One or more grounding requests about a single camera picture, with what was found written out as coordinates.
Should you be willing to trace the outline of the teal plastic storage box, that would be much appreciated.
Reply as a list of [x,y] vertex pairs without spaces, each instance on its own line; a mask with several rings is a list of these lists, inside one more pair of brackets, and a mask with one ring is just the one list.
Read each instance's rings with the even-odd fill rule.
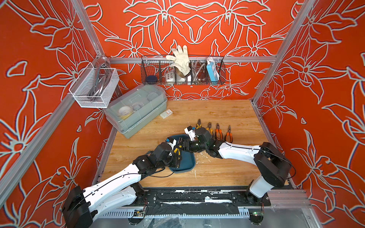
[[[190,139],[188,135],[173,135],[170,138],[176,140],[177,142],[180,139]],[[194,169],[196,165],[195,155],[190,152],[181,151],[181,156],[182,160],[180,162],[179,168],[169,167],[170,171],[175,173],[186,173]]]

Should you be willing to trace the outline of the yellow black small pliers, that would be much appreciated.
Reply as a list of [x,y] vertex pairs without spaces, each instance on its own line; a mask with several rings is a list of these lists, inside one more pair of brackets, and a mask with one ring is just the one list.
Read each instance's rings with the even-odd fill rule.
[[214,136],[214,132],[213,132],[213,129],[212,129],[212,123],[211,122],[209,122],[207,124],[206,130],[209,131],[209,133],[210,133],[211,136]]

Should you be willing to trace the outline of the yellow black combination pliers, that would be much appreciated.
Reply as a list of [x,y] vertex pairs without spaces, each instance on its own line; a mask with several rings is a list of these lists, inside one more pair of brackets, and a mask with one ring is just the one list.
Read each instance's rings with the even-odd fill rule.
[[199,129],[201,127],[202,127],[201,119],[198,119],[197,124],[196,124],[196,129]]

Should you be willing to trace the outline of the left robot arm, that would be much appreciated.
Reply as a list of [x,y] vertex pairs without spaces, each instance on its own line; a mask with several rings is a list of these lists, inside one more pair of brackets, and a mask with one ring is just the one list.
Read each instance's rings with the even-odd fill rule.
[[102,211],[117,207],[118,203],[111,203],[125,188],[139,188],[138,183],[143,178],[155,177],[159,169],[178,167],[181,160],[181,145],[163,142],[155,150],[137,157],[131,164],[119,173],[82,189],[73,188],[62,207],[62,214],[67,228],[88,228]]

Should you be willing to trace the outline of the orange black small pliers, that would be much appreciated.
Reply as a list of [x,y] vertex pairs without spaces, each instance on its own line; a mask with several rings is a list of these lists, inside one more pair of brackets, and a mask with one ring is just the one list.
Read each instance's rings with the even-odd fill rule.
[[220,128],[219,123],[216,124],[215,138],[216,138],[216,140],[223,140],[223,134],[222,134],[222,130]]

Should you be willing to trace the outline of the orange long nose pliers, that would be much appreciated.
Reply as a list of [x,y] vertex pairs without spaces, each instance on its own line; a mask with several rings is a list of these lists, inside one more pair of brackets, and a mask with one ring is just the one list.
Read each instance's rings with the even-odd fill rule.
[[224,137],[224,140],[228,143],[233,143],[233,135],[232,135],[232,129],[231,129],[230,125],[229,125],[227,133]]

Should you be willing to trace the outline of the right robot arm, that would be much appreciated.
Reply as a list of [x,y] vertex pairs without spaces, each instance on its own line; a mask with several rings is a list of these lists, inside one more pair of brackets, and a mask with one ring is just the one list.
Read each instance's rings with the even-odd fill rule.
[[238,145],[220,139],[205,128],[188,127],[188,139],[180,139],[175,149],[190,153],[207,152],[211,157],[233,159],[255,165],[260,176],[253,180],[247,190],[247,198],[260,199],[274,187],[282,188],[288,178],[292,163],[269,142],[261,145]]

